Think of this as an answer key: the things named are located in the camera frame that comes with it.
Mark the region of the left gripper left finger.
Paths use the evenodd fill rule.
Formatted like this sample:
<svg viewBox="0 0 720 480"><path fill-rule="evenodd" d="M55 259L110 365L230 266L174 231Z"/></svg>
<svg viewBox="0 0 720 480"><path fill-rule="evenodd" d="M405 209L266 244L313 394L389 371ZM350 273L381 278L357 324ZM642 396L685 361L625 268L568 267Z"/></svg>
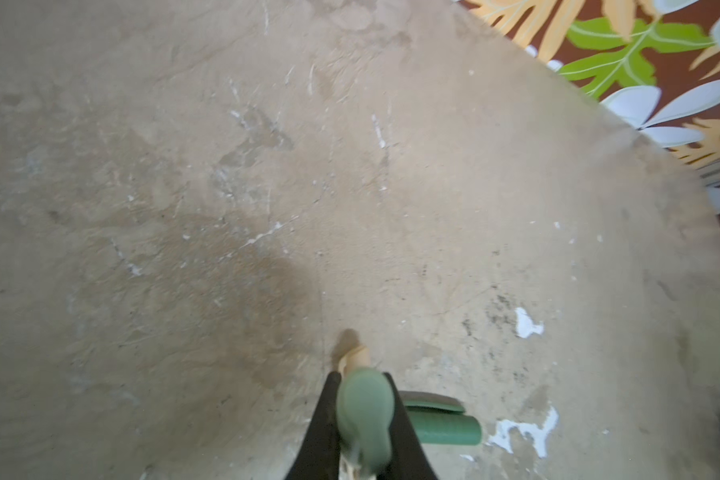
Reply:
<svg viewBox="0 0 720 480"><path fill-rule="evenodd" d="M327 375L302 445L286 480L337 480L340 474L340 436L336 420L337 394L342 376Z"/></svg>

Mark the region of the beige pen cap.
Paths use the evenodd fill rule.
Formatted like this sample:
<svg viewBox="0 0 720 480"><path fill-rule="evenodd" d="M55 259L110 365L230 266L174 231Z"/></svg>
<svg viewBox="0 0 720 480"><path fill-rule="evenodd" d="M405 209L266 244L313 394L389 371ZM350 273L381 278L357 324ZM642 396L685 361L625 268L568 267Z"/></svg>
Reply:
<svg viewBox="0 0 720 480"><path fill-rule="evenodd" d="M354 370L372 366L370 350L365 345L357 345L342 355L338 361L337 371L347 377Z"/></svg>

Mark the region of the light green pen cap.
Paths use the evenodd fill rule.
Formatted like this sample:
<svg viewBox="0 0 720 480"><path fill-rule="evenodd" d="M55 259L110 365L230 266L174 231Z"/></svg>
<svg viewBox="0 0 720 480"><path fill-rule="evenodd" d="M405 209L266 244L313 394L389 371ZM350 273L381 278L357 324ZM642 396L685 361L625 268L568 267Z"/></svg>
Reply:
<svg viewBox="0 0 720 480"><path fill-rule="evenodd" d="M340 383L336 420L342 453L360 479L383 472L393 457L389 428L395 400L391 384L379 371L361 367Z"/></svg>

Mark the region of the dark green pen cap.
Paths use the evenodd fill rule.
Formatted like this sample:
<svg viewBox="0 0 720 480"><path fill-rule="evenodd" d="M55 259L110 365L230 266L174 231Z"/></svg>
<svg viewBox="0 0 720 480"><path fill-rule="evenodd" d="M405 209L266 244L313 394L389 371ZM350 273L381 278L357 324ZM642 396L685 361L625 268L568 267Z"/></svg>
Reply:
<svg viewBox="0 0 720 480"><path fill-rule="evenodd" d="M422 444L475 446L482 441L478 420L457 399L434 393L400 391L408 418Z"/></svg>

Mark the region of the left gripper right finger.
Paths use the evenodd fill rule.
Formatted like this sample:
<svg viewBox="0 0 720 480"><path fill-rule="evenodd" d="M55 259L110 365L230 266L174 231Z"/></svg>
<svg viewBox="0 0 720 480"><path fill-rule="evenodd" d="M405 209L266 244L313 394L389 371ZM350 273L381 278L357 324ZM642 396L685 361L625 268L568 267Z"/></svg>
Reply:
<svg viewBox="0 0 720 480"><path fill-rule="evenodd" d="M418 440L395 382L384 373L392 388L394 413L389 426L392 459L377 476L382 480L437 480L426 454Z"/></svg>

